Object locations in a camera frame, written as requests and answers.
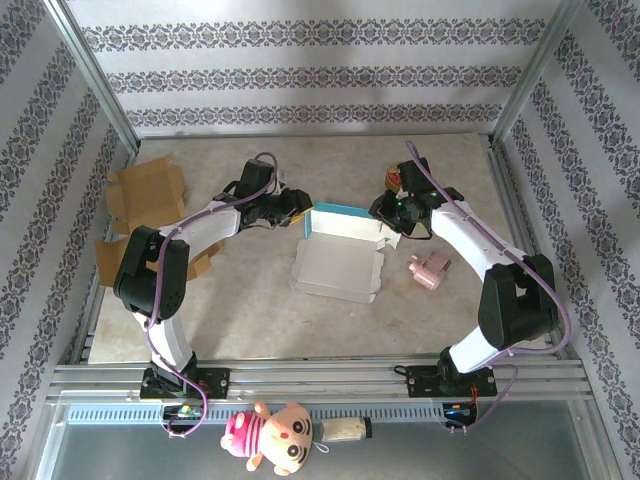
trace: cardboard box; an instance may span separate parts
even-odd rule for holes
[[[116,281],[116,275],[120,269],[120,263],[122,263],[122,257],[124,257],[124,252],[127,250],[128,243],[129,237],[118,240],[117,242],[96,240],[96,263],[98,265],[100,285],[103,287],[113,287],[113,284]],[[187,280],[192,280],[209,270],[211,267],[211,261],[209,259],[218,253],[222,249],[222,246],[222,242],[214,243],[200,255],[195,257],[191,263],[189,263]],[[157,270],[155,263],[147,263],[147,267],[154,272]]]
[[[316,203],[305,215],[305,240],[298,242],[291,286],[314,295],[371,303],[380,290],[385,245],[400,234],[367,210]]]
[[[172,160],[158,158],[107,176],[116,184],[107,188],[114,233],[130,235],[140,225],[158,228],[184,217],[184,180]]]

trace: small cylindrical object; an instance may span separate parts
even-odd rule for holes
[[[417,255],[411,255],[409,270],[413,273],[413,279],[429,290],[435,290],[444,278],[444,274],[451,266],[451,260],[438,252],[431,252],[425,259]]]
[[[317,442],[348,442],[371,438],[369,417],[346,417],[323,420],[320,428],[313,429]]]

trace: brown cardboard piece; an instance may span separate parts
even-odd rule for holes
[[[184,180],[172,160],[162,157],[107,176],[115,183],[107,187],[114,233],[130,235],[140,225],[158,228],[184,217]]]
[[[120,269],[120,263],[124,252],[127,250],[129,238],[123,238],[117,242],[104,242],[96,240],[96,263],[98,265],[98,273],[100,275],[100,285],[103,287],[113,287],[116,281],[116,275]],[[212,256],[222,250],[223,242],[214,243],[200,255],[195,257],[187,270],[187,280],[193,280],[199,277],[211,267]],[[157,264],[147,262],[147,268],[154,272],[157,270]]]

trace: stuffed animal keychain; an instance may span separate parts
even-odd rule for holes
[[[275,464],[281,476],[297,472],[309,458],[313,425],[309,412],[297,403],[271,415],[258,402],[254,412],[240,412],[227,422],[220,445],[235,457],[248,457],[247,470],[253,472],[262,457]]]

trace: striped wall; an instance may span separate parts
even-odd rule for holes
[[[106,174],[128,158],[37,0],[0,6],[0,479],[21,478],[53,366],[106,233]]]
[[[69,0],[141,137],[484,132],[558,0]]]
[[[640,478],[639,5],[585,2],[504,142],[624,478]]]

